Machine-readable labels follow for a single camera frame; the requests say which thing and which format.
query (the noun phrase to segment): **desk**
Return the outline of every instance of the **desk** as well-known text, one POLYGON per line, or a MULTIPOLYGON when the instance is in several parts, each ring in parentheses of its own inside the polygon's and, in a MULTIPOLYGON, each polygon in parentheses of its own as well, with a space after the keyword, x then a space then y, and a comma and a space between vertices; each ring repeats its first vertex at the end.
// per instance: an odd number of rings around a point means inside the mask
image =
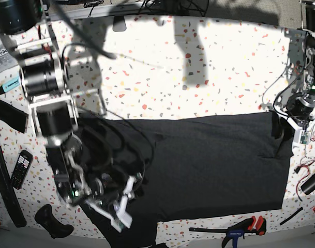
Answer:
MULTIPOLYGON (((105 40, 103 48, 116 53, 116 60, 99 56, 98 65, 94 65, 91 58, 82 58, 89 54, 81 48, 70 48, 66 54, 71 60, 70 86, 90 89, 99 87, 102 81, 108 108, 128 119, 183 119, 268 111, 275 95, 291 81, 285 73, 266 92, 283 71, 292 71, 286 69, 288 60, 303 65, 304 33, 298 30, 212 18, 143 15, 127 16, 125 20, 127 30, 118 33, 112 30, 112 17, 76 20, 96 43, 102 45, 105 40)), ((53 28, 61 49, 78 40, 61 21, 54 22, 53 28)), ((17 39, 22 42, 36 37, 33 28, 17 39)), ((18 68, 0 73, 0 85, 17 73, 18 68)), ((0 99, 22 110, 27 105, 20 88, 0 99)), ((98 110, 97 98, 92 95, 77 97, 77 103, 98 110)), ((33 153, 26 181, 22 189, 15 190, 29 227, 41 228, 34 215, 50 203, 58 220, 74 226, 74 235, 103 238, 80 208, 66 209, 59 202, 42 140, 33 136, 31 126, 26 134, 21 134, 0 121, 0 143, 10 174, 21 149, 33 153)), ((268 232, 315 222, 311 210, 315 206, 315 191, 310 196, 301 193, 302 203, 295 194, 298 180, 306 173, 294 173, 305 154, 304 147, 295 147, 293 152, 282 209, 255 214, 267 219, 268 232), (279 225, 300 206, 305 209, 303 212, 279 225)), ((306 154, 315 157, 315 143, 306 147, 306 154)), ((226 228, 252 215, 159 223, 157 243, 177 247, 194 239, 221 238, 220 234, 190 233, 188 228, 226 228)), ((10 220, 1 196, 0 220, 4 224, 10 220)))

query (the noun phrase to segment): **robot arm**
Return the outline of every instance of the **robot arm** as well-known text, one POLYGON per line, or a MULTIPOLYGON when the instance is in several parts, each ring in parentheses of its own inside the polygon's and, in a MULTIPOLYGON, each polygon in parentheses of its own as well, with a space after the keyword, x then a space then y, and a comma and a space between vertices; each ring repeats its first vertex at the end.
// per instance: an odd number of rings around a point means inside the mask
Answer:
MULTIPOLYGON (((103 161, 98 162, 104 166, 92 169, 82 164, 83 153, 89 146, 74 134, 80 127, 73 92, 68 87, 67 66, 60 57, 56 36, 41 0, 0 0, 0 39, 20 66, 20 82, 32 126, 36 136, 46 140, 47 160, 61 199, 68 206, 90 205, 109 218, 119 232, 129 228, 132 218, 126 213, 126 206, 134 196, 133 185, 142 181, 142 169, 136 173, 117 170, 110 147, 90 128, 82 128, 83 136, 103 148, 103 161), (45 38, 24 44, 16 44, 11 39, 12 35, 21 34, 40 23, 47 27, 45 38), (106 192, 113 193, 114 197, 104 197, 106 192)), ((90 43, 88 47, 94 48, 92 41, 87 43, 90 43)), ((100 97, 103 115, 106 109, 100 90, 95 93, 100 97)))
POLYGON ((315 108, 315 2, 301 1, 306 8, 307 31, 303 42, 303 51, 305 65, 296 79, 282 92, 280 92, 274 102, 274 109, 277 114, 287 120, 295 129, 294 141, 297 143, 306 143, 310 137, 304 137, 307 130, 310 130, 307 124, 315 120, 312 112, 315 108), (283 111, 277 103, 280 101, 283 93, 297 84, 295 90, 286 103, 286 110, 283 111))

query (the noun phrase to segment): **black fabric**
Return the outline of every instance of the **black fabric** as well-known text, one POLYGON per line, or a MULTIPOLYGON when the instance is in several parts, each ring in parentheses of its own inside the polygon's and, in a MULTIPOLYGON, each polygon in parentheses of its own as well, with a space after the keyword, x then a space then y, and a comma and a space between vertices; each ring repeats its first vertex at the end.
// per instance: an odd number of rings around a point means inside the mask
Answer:
MULTIPOLYGON (((81 120, 94 126, 91 120, 81 120)), ((159 221, 212 218, 280 209, 289 171, 292 134, 273 113, 184 120, 131 120, 156 146, 144 196, 129 204, 130 229, 82 205, 112 248, 155 244, 159 221)), ((145 158, 150 146, 124 121, 108 121, 133 140, 145 158)), ((107 140, 112 146, 115 138, 107 140)), ((131 164, 129 154, 118 159, 131 164)))
POLYGON ((0 120, 15 130, 25 133, 27 114, 2 100, 0 100, 0 120))

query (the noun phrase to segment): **highlighter marker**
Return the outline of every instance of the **highlighter marker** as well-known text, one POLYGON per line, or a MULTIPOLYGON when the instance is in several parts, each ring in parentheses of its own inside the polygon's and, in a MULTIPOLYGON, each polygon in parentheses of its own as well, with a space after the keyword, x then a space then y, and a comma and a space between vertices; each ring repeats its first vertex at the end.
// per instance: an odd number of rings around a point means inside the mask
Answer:
POLYGON ((15 77, 14 79, 0 86, 0 95, 7 93, 8 91, 16 88, 17 86, 19 86, 19 77, 15 77))

